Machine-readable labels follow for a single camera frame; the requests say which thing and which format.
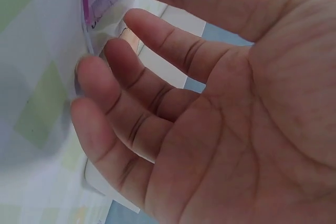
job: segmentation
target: pastel checkered pattern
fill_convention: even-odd
[[[139,0],[157,12],[161,3]],[[104,223],[69,115],[87,52],[80,0],[0,0],[0,222]]]

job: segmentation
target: palm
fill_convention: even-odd
[[[297,25],[300,8],[264,36],[250,32],[252,48],[129,12],[125,21],[148,46],[207,86],[201,95],[174,89],[127,43],[110,41],[114,76],[98,58],[78,69],[95,102],[72,106],[89,158],[162,223],[334,223],[334,30],[310,27],[323,12]]]

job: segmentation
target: patterned fabric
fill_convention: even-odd
[[[139,0],[156,13],[161,6]],[[80,0],[0,0],[0,222],[104,223],[69,106],[87,52]]]

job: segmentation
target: fingernail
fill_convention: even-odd
[[[75,74],[77,74],[77,72],[78,72],[78,66],[79,66],[79,64],[81,63],[82,59],[87,58],[87,57],[90,57],[90,56],[91,56],[91,55],[86,54],[86,55],[83,55],[82,57],[79,58],[79,60],[78,60],[77,63],[76,63],[76,66],[75,66]]]

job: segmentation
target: skin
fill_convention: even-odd
[[[71,114],[98,170],[160,223],[336,223],[336,0],[160,1],[255,44],[129,11],[127,26],[206,89],[170,86],[121,39],[106,45],[111,69],[82,59],[87,97]]]

